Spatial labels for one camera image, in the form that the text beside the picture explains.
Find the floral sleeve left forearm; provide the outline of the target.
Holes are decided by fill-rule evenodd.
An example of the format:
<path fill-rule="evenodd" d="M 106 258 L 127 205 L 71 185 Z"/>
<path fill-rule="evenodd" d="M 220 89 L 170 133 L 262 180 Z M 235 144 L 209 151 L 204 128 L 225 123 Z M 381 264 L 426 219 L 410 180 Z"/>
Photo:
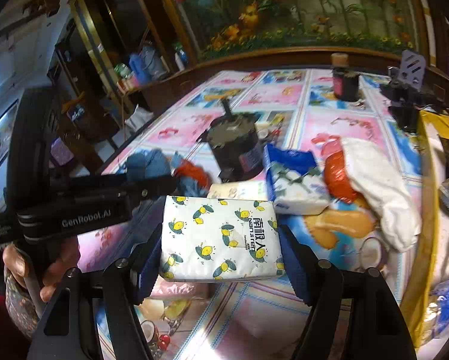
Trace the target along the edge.
<path fill-rule="evenodd" d="M 29 340 L 37 329 L 39 318 L 28 291 L 20 286 L 11 272 L 4 270 L 6 309 L 14 325 Z"/>

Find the person's left hand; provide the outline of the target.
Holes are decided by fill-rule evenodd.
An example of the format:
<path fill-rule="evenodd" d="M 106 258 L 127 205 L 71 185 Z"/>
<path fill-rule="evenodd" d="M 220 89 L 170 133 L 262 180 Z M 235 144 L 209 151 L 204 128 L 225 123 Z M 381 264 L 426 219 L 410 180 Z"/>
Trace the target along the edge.
<path fill-rule="evenodd" d="M 80 259 L 79 242 L 77 236 L 69 237 L 59 242 L 59 253 L 49 265 L 44 268 L 42 262 L 29 262 L 13 245 L 9 244 L 3 251 L 2 259 L 6 269 L 13 275 L 19 285 L 27 289 L 25 278 L 32 271 L 42 283 L 40 299 L 48 302 L 54 294 L 59 282 L 67 270 L 76 267 Z"/>

